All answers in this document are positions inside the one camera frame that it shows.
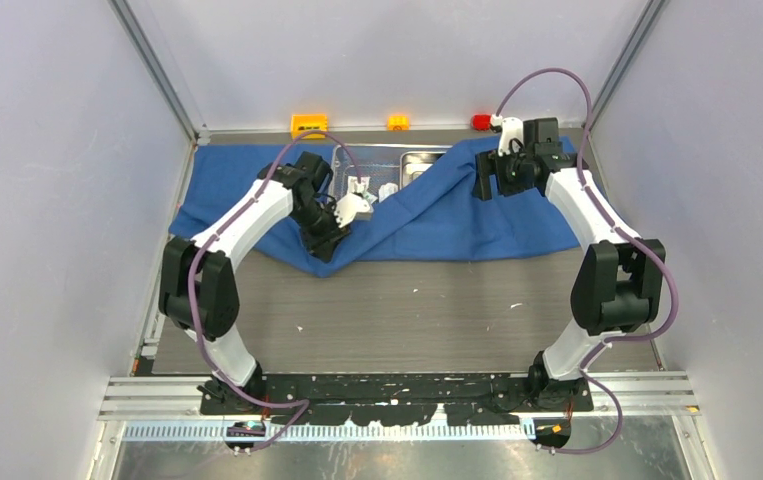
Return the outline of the blue surgical wrap cloth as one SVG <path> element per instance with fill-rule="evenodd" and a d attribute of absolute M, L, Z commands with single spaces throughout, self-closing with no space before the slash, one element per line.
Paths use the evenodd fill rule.
<path fill-rule="evenodd" d="M 454 144 L 425 178 L 375 207 L 323 262 L 302 245 L 297 224 L 279 222 L 256 250 L 299 271 L 330 277 L 356 261 L 475 262 L 529 258 L 577 247 L 563 215 L 537 190 L 489 201 L 475 198 L 476 154 L 496 138 Z M 190 238 L 216 222 L 250 189 L 258 173 L 281 151 L 279 145 L 216 145 L 200 149 L 186 196 L 169 226 Z"/>

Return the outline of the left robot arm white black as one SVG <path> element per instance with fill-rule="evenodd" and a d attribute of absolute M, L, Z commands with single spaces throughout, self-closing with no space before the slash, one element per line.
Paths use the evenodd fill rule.
<path fill-rule="evenodd" d="M 354 195 L 333 201 L 322 193 L 332 168 L 303 152 L 293 163 L 264 167 L 247 194 L 219 220 L 191 238 L 175 236 L 162 255 L 158 310 L 196 343 L 212 380 L 202 390 L 250 414 L 270 406 L 259 361 L 236 325 L 237 274 L 252 248 L 274 226 L 291 219 L 302 246 L 325 263 L 350 232 L 345 214 Z"/>

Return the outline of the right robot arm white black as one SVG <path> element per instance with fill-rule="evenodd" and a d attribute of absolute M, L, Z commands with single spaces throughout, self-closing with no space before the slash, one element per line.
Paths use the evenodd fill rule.
<path fill-rule="evenodd" d="M 523 382 L 521 400 L 553 410 L 586 385 L 589 365 L 610 343 L 658 314 L 665 249 L 623 221 L 595 185 L 581 154 L 565 151 L 554 118 L 523 121 L 492 115 L 496 148 L 475 157 L 473 196 L 537 191 L 563 216 L 583 250 L 570 293 L 572 318 L 558 339 L 539 352 Z"/>

